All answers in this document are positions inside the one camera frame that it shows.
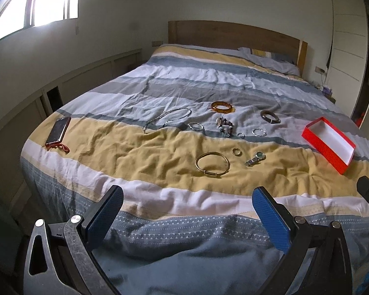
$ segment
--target white wall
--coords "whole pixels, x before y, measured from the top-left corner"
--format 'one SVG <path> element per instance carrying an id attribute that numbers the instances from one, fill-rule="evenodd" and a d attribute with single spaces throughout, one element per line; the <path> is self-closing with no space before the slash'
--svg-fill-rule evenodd
<path id="1" fill-rule="evenodd" d="M 0 41 L 0 119 L 48 82 L 88 63 L 167 41 L 169 20 L 250 24 L 308 42 L 304 78 L 319 81 L 332 40 L 331 0 L 80 0 L 79 18 Z"/>

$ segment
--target blue gripper pad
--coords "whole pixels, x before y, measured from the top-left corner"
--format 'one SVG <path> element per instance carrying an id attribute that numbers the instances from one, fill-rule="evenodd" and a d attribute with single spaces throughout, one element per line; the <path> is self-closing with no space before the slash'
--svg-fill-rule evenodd
<path id="1" fill-rule="evenodd" d="M 291 230 L 276 209 L 279 204 L 262 186 L 254 189 L 252 203 L 271 242 L 278 250 L 286 253 L 291 245 Z"/>
<path id="2" fill-rule="evenodd" d="M 84 236 L 90 250 L 100 246 L 123 205 L 123 190 L 113 185 L 102 199 L 84 214 Z"/>

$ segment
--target black phone screen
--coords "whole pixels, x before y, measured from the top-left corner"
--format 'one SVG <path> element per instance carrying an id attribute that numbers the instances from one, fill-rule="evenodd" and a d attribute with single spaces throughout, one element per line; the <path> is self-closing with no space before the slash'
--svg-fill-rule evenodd
<path id="1" fill-rule="evenodd" d="M 49 133 L 48 139 L 45 145 L 60 143 L 63 140 L 67 126 L 70 123 L 71 117 L 61 118 L 56 120 L 51 132 Z"/>

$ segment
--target bed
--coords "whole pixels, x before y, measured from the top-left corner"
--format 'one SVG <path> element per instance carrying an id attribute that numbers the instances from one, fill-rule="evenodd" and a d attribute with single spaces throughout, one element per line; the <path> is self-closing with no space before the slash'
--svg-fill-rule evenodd
<path id="1" fill-rule="evenodd" d="M 168 32 L 169 44 L 146 64 L 64 105 L 26 141 L 24 177 L 52 220 L 84 213 L 113 184 L 123 188 L 123 207 L 103 245 L 93 251 L 122 294 L 255 293 L 282 256 L 252 206 L 257 186 L 308 222 L 339 221 L 353 272 L 368 263 L 369 205 L 356 192 L 356 181 L 369 177 L 369 142 L 299 77 L 307 44 L 217 21 L 171 21 Z M 289 55 L 299 73 L 251 62 L 238 53 L 243 47 Z M 233 123 L 231 137 L 217 128 L 221 114 L 211 110 L 214 101 L 234 107 L 225 115 Z M 156 119 L 175 108 L 191 113 L 180 118 L 185 112 L 178 110 Z M 267 123 L 261 110 L 273 111 L 281 123 Z M 63 116 L 72 117 L 63 140 L 68 154 L 44 147 L 55 120 Z M 343 175 L 301 136 L 320 116 L 356 144 Z M 204 129 L 197 132 L 190 122 Z M 254 128 L 266 136 L 254 136 Z M 233 155 L 233 148 L 243 154 Z M 213 177 L 197 169 L 196 158 L 209 151 L 228 158 L 228 173 Z M 257 151 L 266 159 L 246 166 Z M 203 163 L 224 168 L 215 156 Z M 305 271 L 306 266 L 289 293 Z"/>

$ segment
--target bolt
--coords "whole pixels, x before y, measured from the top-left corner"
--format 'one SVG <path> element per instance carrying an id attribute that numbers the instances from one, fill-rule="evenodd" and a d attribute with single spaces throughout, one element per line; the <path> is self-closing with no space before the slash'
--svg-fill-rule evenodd
<path id="1" fill-rule="evenodd" d="M 296 216 L 295 222 L 297 222 L 298 224 L 305 224 L 306 220 L 302 216 Z"/>
<path id="2" fill-rule="evenodd" d="M 79 221 L 81 220 L 81 216 L 80 215 L 74 215 L 72 218 L 71 218 L 71 223 L 78 223 Z"/>
<path id="3" fill-rule="evenodd" d="M 43 223 L 44 223 L 44 220 L 42 218 L 40 218 L 39 220 L 36 220 L 36 226 L 37 227 L 42 226 Z"/>
<path id="4" fill-rule="evenodd" d="M 333 222 L 332 222 L 332 227 L 333 227 L 333 228 L 340 228 L 340 227 L 341 227 L 341 225 L 340 225 L 340 223 L 339 223 L 338 221 L 333 221 Z"/>

